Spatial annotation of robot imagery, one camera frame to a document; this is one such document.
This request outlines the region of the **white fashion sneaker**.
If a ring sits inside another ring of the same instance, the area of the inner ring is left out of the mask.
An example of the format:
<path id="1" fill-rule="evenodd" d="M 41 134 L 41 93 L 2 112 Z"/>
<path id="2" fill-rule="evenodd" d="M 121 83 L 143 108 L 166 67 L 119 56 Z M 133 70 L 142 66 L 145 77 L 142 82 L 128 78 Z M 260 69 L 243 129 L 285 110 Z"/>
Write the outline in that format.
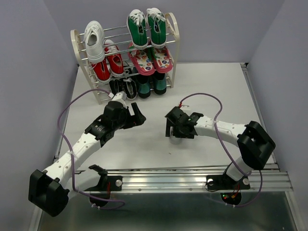
<path id="1" fill-rule="evenodd" d="M 182 142 L 182 138 L 177 138 L 174 136 L 173 134 L 173 127 L 170 128 L 170 133 L 169 133 L 169 142 L 171 144 L 174 144 L 174 145 L 178 145 Z"/>

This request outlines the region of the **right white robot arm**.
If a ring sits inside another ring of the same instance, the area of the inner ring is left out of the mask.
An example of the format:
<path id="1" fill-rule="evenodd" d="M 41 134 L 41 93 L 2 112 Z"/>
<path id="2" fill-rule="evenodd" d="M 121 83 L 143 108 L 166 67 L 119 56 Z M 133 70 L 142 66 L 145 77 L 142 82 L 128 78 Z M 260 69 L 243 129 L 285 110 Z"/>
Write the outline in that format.
<path id="1" fill-rule="evenodd" d="M 221 176 L 222 184 L 232 188 L 239 180 L 253 170 L 262 170 L 276 144 L 256 121 L 248 124 L 232 124 L 211 119 L 201 113 L 186 114 L 175 106 L 167 115 L 166 136 L 193 139 L 195 136 L 217 138 L 239 148 L 241 157 L 231 162 Z"/>

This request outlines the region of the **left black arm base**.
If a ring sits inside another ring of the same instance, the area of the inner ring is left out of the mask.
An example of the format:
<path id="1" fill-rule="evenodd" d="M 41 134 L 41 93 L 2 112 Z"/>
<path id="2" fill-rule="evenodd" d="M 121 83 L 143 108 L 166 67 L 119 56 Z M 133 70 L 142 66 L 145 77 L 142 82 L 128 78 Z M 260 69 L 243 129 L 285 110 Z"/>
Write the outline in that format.
<path id="1" fill-rule="evenodd" d="M 93 208 L 98 210 L 114 210 L 122 208 L 126 203 L 123 200 L 112 199 L 111 192 L 122 191 L 123 177 L 120 175 L 109 176 L 108 171 L 99 165 L 89 166 L 90 171 L 95 171 L 99 178 L 95 180 L 95 185 L 82 190 L 89 198 Z"/>

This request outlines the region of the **red canvas sneaker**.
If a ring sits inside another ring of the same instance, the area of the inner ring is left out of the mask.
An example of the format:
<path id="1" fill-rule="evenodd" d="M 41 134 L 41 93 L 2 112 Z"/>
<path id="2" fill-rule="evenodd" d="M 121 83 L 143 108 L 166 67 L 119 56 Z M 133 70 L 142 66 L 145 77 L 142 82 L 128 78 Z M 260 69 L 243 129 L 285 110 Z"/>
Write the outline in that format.
<path id="1" fill-rule="evenodd" d="M 106 59 L 99 63 L 90 63 L 90 68 L 95 72 L 97 80 L 103 84 L 109 83 L 111 77 Z"/>
<path id="2" fill-rule="evenodd" d="M 107 61 L 110 65 L 111 74 L 114 77 L 122 77 L 124 74 L 124 65 L 122 56 L 119 53 L 120 49 L 110 39 L 106 39 L 103 45 L 105 54 L 110 54 L 107 56 Z"/>

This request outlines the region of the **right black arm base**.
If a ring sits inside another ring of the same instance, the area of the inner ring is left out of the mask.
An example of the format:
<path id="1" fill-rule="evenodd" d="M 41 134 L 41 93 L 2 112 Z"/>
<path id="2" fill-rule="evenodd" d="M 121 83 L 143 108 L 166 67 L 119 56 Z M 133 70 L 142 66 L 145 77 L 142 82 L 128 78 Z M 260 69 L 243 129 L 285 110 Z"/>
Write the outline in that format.
<path id="1" fill-rule="evenodd" d="M 241 190 L 249 190 L 250 188 L 248 177 L 233 180 L 226 174 L 226 171 L 220 175 L 208 175 L 205 182 L 205 189 L 208 192 L 220 191 L 222 201 L 232 206 L 240 204 L 242 200 Z"/>

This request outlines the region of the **black canvas sneaker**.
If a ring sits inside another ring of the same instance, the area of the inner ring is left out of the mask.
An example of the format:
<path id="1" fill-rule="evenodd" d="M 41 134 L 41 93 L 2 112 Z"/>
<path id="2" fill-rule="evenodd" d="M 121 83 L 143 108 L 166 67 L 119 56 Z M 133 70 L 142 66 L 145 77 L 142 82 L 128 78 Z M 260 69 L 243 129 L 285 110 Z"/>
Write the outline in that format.
<path id="1" fill-rule="evenodd" d="M 125 91 L 123 82 L 120 79 L 111 80 L 109 82 L 109 86 L 110 86 L 112 94 L 114 95 L 118 94 L 119 92 Z"/>
<path id="2" fill-rule="evenodd" d="M 137 97 L 137 87 L 133 77 L 125 77 L 122 79 L 124 91 L 129 100 L 134 100 Z"/>

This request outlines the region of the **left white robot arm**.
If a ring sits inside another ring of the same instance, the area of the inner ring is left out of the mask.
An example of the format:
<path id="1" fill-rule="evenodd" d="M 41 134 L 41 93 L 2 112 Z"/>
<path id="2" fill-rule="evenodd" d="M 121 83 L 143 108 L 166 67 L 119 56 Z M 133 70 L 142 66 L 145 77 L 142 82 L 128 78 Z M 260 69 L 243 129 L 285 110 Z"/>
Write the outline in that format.
<path id="1" fill-rule="evenodd" d="M 72 149 L 43 171 L 35 170 L 29 179 L 29 201 L 52 217 L 59 215 L 69 201 L 69 190 L 65 186 L 75 175 L 75 169 L 102 148 L 117 130 L 140 126 L 146 121 L 136 103 L 131 107 L 134 114 L 130 114 L 123 103 L 110 101 Z"/>

